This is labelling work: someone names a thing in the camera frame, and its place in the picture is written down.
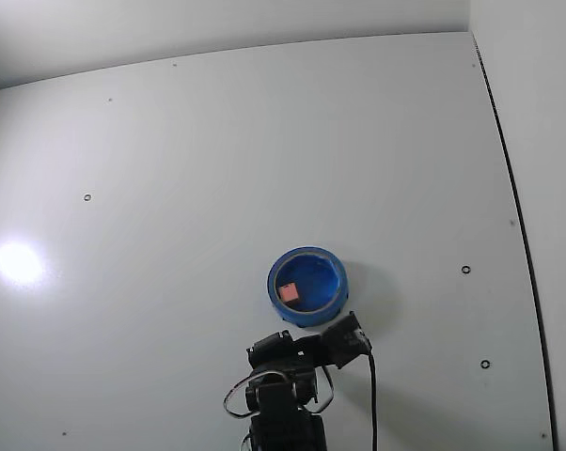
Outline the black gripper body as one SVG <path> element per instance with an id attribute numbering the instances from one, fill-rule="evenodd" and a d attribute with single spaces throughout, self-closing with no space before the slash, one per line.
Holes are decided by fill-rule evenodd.
<path id="1" fill-rule="evenodd" d="M 306 372 L 334 363 L 331 351 L 318 334 L 294 339 L 288 330 L 261 339 L 248 348 L 246 353 L 254 370 Z"/>

